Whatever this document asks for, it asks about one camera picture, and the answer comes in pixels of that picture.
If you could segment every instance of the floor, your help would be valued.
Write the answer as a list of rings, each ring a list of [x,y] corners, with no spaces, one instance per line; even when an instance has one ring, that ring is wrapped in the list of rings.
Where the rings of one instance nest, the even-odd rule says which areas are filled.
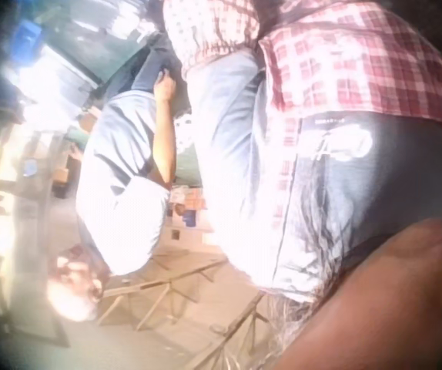
[[[75,225],[74,200],[52,199],[49,214],[49,253],[78,241]],[[19,248],[31,251],[30,221],[19,225],[21,237],[27,229],[25,243],[20,239]],[[61,370],[69,369],[113,369],[113,370],[161,370],[183,368],[195,355],[205,350],[219,335],[211,330],[224,330],[239,315],[256,295],[239,272],[224,265],[211,274],[214,283],[192,276],[180,281],[175,288],[183,293],[196,296],[199,282],[199,303],[194,304],[179,295],[174,298],[174,308],[180,320],[173,324],[168,319],[168,300],[139,332],[133,331],[144,313],[151,307],[161,292],[152,289],[145,294],[131,298],[132,310],[127,304],[114,311],[102,324],[94,322],[76,324],[56,318],[45,301],[44,274],[37,267],[35,254],[18,253],[15,282],[12,289],[12,317],[16,332],[0,341],[0,353],[10,360],[12,368]],[[140,271],[147,280],[167,274],[187,271],[190,266],[207,261],[219,255],[189,254],[185,257],[163,258],[162,262],[171,268],[165,271],[154,263]],[[24,259],[31,260],[24,264]],[[102,309],[111,304],[102,303]],[[227,353],[238,353],[242,336],[248,330],[245,324],[238,335],[229,343]],[[267,327],[260,322],[257,327],[257,341],[267,333]]]

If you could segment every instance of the man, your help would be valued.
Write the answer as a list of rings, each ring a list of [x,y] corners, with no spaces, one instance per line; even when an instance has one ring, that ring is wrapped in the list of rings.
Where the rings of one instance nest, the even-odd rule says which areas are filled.
[[[347,297],[358,298],[360,284],[373,291],[374,282],[380,296],[387,285],[383,279],[394,274],[402,274],[394,280],[397,289],[410,279],[408,294],[428,289],[428,275],[442,277],[442,259],[417,250],[420,256],[409,263],[425,280],[407,274],[412,265],[402,264],[415,246],[442,245],[431,238],[442,233],[442,57],[405,21],[374,2],[288,1],[274,9],[280,21],[260,39],[254,2],[237,5],[167,0],[166,29],[183,64],[209,218],[221,247],[254,284],[306,308],[291,318],[292,330],[286,325],[287,332],[280,333],[287,338],[284,349],[336,291],[338,277],[351,274],[351,282],[365,260],[365,265],[380,263]],[[202,10],[192,16],[194,9]],[[418,224],[428,219],[438,221]],[[413,231],[400,234],[408,227]],[[403,255],[390,266],[394,248]],[[435,249],[442,253],[442,247]],[[400,301],[388,288],[384,297]],[[394,354],[398,347],[388,348],[381,363],[404,367],[419,363],[421,355],[427,362],[442,361],[442,339],[435,339],[442,321],[422,331],[417,329],[428,325],[427,316],[405,319],[442,305],[442,283],[431,294],[435,301],[400,306],[407,313],[391,337],[400,337],[401,325],[415,325],[407,328],[408,338],[424,336],[424,346],[411,358],[405,351]],[[328,301],[333,320],[344,309],[348,316],[353,313],[353,299],[338,295]],[[359,315],[372,307],[371,296],[363,299],[357,302]],[[366,330],[377,319],[385,330],[388,314],[380,315],[379,309],[356,323]],[[399,306],[388,312],[398,315]],[[442,309],[435,315],[438,319]],[[330,322],[326,340],[339,330],[360,335],[345,329]],[[292,356],[303,356],[305,343],[319,335],[316,324],[307,341],[295,343]],[[346,341],[344,335],[336,338]],[[367,348],[373,359],[382,343],[358,342],[352,342],[363,346],[354,353],[356,361]],[[325,343],[312,347],[312,361],[301,361],[308,366],[293,359],[280,368],[325,368],[326,357],[319,353]],[[359,368],[359,362],[344,358],[351,356],[345,351],[350,347],[343,348],[334,368]]]
[[[92,319],[109,276],[140,269],[158,242],[176,171],[173,66],[168,49],[153,46],[89,137],[76,196],[82,243],[52,262],[48,286],[71,320]]]

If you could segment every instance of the jeans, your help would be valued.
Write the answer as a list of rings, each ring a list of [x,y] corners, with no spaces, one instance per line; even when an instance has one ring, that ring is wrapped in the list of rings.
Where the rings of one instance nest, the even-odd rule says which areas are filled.
[[[105,93],[105,103],[118,94],[130,90],[153,93],[158,75],[164,69],[178,68],[174,51],[166,35],[139,51],[113,77]]]

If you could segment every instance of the plaid shirt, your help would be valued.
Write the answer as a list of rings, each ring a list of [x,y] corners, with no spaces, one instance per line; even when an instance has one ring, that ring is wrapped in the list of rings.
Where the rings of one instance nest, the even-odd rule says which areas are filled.
[[[267,150],[274,248],[284,233],[302,119],[362,111],[442,123],[442,56],[373,2],[291,0],[258,39],[256,0],[166,0],[166,28],[184,73],[255,41],[266,64]]]

